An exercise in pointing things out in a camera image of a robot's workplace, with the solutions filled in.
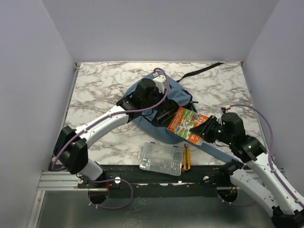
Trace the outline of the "blue student backpack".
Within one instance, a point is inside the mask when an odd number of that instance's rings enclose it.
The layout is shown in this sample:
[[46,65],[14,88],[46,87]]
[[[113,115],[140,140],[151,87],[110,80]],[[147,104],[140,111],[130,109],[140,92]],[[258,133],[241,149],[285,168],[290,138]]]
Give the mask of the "blue student backpack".
[[[170,78],[170,90],[168,92],[167,98],[174,100],[178,104],[178,108],[181,106],[196,112],[197,111],[195,107],[196,101],[193,101],[192,94],[189,93],[187,89],[180,84],[180,81],[187,77],[195,76],[205,71],[211,70],[222,64],[223,64],[222,62],[217,62],[203,69],[189,72],[185,74],[183,77],[181,77],[179,80],[174,80]],[[183,138],[175,135],[174,133],[170,132],[167,129],[174,116],[169,119],[154,119],[155,114],[156,112],[153,109],[142,112],[142,114],[137,118],[135,118],[133,122],[136,125],[138,125],[139,128],[144,130],[147,134],[149,134],[151,137],[163,143],[178,144],[185,141]]]

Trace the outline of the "orange treehouse book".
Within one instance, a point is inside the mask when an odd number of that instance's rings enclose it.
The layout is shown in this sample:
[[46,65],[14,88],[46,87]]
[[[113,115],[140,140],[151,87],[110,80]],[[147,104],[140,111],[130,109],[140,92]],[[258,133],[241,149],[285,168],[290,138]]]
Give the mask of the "orange treehouse book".
[[207,121],[208,118],[208,116],[198,114],[195,111],[179,107],[167,129],[184,140],[201,146],[203,144],[203,138],[191,133],[190,129],[201,125]]

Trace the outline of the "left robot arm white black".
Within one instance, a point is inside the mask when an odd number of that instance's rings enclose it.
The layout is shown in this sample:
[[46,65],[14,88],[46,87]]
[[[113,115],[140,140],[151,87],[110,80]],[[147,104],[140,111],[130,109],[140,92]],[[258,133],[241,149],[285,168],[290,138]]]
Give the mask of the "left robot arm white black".
[[105,114],[75,129],[70,126],[62,128],[53,151],[53,164],[60,161],[71,174],[81,174],[94,187],[102,187],[105,183],[104,170],[89,159],[88,149],[112,130],[142,116],[144,112],[164,111],[170,103],[167,98],[169,90],[168,76],[143,78],[134,91],[121,98]]

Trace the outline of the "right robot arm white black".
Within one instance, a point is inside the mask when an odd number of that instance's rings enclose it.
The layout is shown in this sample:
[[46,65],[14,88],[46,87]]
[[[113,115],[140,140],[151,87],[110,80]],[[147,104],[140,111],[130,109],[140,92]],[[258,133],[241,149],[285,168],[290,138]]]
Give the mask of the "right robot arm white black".
[[271,217],[276,228],[304,226],[304,198],[273,163],[270,153],[255,137],[246,134],[243,120],[236,113],[215,116],[191,128],[204,141],[220,141],[241,161],[221,166],[218,180],[224,186],[241,188]]

